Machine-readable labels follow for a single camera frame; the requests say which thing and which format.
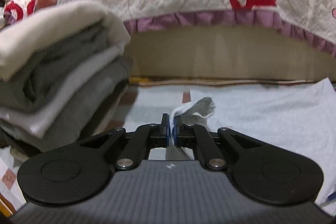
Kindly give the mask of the light grey cat-face t-shirt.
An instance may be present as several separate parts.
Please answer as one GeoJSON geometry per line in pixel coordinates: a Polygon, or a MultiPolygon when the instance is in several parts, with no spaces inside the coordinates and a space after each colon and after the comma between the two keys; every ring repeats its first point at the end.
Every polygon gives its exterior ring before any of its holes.
{"type": "Polygon", "coordinates": [[[316,204],[335,215],[335,90],[329,79],[196,88],[190,94],[191,102],[175,108],[171,118],[180,116],[213,132],[228,127],[314,160],[324,175],[316,204]]]}

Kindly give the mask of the checkered pastel floor rug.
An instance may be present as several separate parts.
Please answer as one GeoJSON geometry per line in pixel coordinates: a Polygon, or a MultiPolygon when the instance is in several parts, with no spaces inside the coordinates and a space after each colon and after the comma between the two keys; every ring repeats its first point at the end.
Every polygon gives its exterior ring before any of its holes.
{"type": "Polygon", "coordinates": [[[172,113],[180,104],[191,101],[191,89],[205,86],[157,86],[151,88],[132,86],[121,98],[110,127],[122,126],[134,130],[141,124],[159,122],[163,113],[172,113]]]}

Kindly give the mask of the black folded garment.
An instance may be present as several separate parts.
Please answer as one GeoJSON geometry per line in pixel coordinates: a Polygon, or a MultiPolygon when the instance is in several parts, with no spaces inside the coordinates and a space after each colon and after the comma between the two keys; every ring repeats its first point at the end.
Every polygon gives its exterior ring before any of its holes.
{"type": "Polygon", "coordinates": [[[129,87],[129,81],[125,80],[117,84],[114,92],[107,96],[102,104],[98,107],[90,121],[82,129],[79,140],[86,139],[90,136],[97,135],[105,131],[110,124],[114,113],[120,103],[122,96],[129,87]]]}

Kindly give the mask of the beige bed base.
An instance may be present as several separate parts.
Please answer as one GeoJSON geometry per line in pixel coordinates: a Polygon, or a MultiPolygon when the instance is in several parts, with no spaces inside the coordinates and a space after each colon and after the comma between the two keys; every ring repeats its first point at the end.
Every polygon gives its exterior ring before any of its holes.
{"type": "Polygon", "coordinates": [[[135,81],[173,84],[335,81],[335,57],[261,27],[178,27],[134,34],[125,53],[135,81]]]}

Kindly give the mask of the grey fleece folded garment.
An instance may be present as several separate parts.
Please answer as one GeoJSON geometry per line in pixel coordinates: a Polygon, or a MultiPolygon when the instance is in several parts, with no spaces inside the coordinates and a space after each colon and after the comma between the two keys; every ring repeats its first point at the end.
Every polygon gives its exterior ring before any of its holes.
{"type": "Polygon", "coordinates": [[[41,139],[5,121],[1,121],[1,133],[9,145],[29,156],[77,141],[104,99],[117,84],[129,81],[132,66],[133,60],[122,56],[99,71],[74,94],[41,139]]]}

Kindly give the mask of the white folded garment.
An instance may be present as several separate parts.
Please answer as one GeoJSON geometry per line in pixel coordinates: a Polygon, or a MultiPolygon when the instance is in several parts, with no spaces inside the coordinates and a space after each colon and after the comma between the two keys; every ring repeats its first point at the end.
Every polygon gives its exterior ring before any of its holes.
{"type": "Polygon", "coordinates": [[[1,107],[1,120],[20,127],[28,134],[41,139],[72,96],[97,72],[122,55],[123,52],[124,45],[116,45],[96,53],[70,72],[51,102],[33,114],[1,107]]]}

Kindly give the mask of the dark grey folded garment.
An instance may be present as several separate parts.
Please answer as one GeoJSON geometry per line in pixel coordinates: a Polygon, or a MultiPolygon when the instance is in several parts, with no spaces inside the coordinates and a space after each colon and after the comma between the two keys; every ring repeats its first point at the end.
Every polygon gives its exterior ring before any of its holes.
{"type": "Polygon", "coordinates": [[[27,113],[49,103],[70,71],[109,47],[99,23],[34,53],[7,82],[1,81],[1,106],[27,113]]]}

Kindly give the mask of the off-white bottom folded garment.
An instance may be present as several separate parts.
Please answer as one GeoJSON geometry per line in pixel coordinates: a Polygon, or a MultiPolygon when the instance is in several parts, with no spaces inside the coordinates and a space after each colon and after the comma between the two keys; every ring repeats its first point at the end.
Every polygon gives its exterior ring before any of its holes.
{"type": "Polygon", "coordinates": [[[20,161],[20,162],[25,162],[26,160],[30,158],[25,153],[22,153],[13,147],[10,148],[10,154],[15,160],[20,161]]]}

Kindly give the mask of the cream ribbed folded garment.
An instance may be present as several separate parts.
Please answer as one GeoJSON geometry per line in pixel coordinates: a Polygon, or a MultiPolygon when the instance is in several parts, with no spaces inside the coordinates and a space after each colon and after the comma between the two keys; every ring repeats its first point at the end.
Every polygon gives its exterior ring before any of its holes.
{"type": "Polygon", "coordinates": [[[101,3],[79,0],[41,9],[1,31],[1,80],[8,81],[37,51],[101,23],[110,45],[129,44],[122,20],[101,3]]]}

